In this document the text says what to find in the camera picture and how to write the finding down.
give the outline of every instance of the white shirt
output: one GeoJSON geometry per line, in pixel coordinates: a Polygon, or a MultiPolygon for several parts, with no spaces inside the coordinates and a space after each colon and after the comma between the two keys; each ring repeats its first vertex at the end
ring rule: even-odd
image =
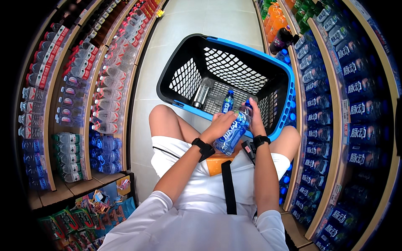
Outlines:
{"type": "Polygon", "coordinates": [[[228,215],[225,200],[191,193],[173,206],[165,193],[155,191],[98,250],[288,250],[280,213],[263,212],[254,225],[254,208],[237,203],[238,215],[228,215]]]}

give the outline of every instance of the black strap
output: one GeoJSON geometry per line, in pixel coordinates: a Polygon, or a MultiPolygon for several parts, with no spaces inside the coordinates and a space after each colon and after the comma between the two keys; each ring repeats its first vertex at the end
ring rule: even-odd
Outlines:
{"type": "Polygon", "coordinates": [[[225,199],[226,199],[226,212],[228,214],[237,214],[236,197],[234,195],[234,187],[232,180],[232,171],[230,170],[231,161],[228,160],[222,163],[222,179],[224,182],[225,199]]]}
{"type": "Polygon", "coordinates": [[[176,155],[174,155],[173,153],[169,153],[168,151],[165,151],[165,150],[160,149],[160,148],[158,148],[158,147],[152,147],[152,148],[155,148],[155,149],[161,150],[162,152],[168,153],[168,154],[172,155],[173,157],[176,157],[176,158],[180,159],[180,157],[177,157],[177,156],[176,156],[176,155]]]}

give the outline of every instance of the leg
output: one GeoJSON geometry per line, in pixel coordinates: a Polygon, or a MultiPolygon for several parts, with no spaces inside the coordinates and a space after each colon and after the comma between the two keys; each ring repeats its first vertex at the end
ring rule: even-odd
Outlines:
{"type": "Polygon", "coordinates": [[[300,134],[292,126],[284,127],[279,137],[272,141],[269,148],[272,153],[279,153],[286,156],[292,162],[296,151],[300,146],[300,134]]]}
{"type": "Polygon", "coordinates": [[[163,104],[155,106],[150,115],[151,136],[166,136],[191,143],[200,133],[163,104]]]}

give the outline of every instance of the white shorts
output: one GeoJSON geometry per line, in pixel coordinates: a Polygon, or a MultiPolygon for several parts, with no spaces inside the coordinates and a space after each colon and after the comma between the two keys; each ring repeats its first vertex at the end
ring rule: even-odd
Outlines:
{"type": "MultiPolygon", "coordinates": [[[[190,149],[191,144],[175,138],[153,136],[152,146],[161,149],[154,148],[154,156],[151,159],[151,164],[157,175],[162,177],[169,168],[176,163],[178,158],[183,156],[184,153],[190,149]]],[[[278,174],[278,180],[280,180],[289,168],[290,161],[282,154],[271,153],[271,156],[278,174]]],[[[238,155],[236,155],[230,164],[230,169],[232,171],[236,202],[245,205],[255,204],[253,200],[254,165],[244,150],[241,150],[238,155]]],[[[192,194],[209,194],[225,199],[222,174],[210,176],[207,162],[203,161],[198,163],[183,192],[192,194]]]]}

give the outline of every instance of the black wristband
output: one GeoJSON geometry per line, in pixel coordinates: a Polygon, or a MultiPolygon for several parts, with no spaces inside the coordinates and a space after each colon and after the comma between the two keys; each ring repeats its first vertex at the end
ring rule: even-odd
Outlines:
{"type": "Polygon", "coordinates": [[[264,142],[271,144],[271,140],[267,136],[258,135],[258,136],[255,136],[253,139],[253,144],[254,144],[254,147],[256,150],[260,145],[263,145],[264,142]]]}
{"type": "Polygon", "coordinates": [[[196,138],[191,144],[200,148],[201,158],[198,163],[211,157],[215,153],[215,149],[210,144],[204,143],[200,138],[196,138]]]}

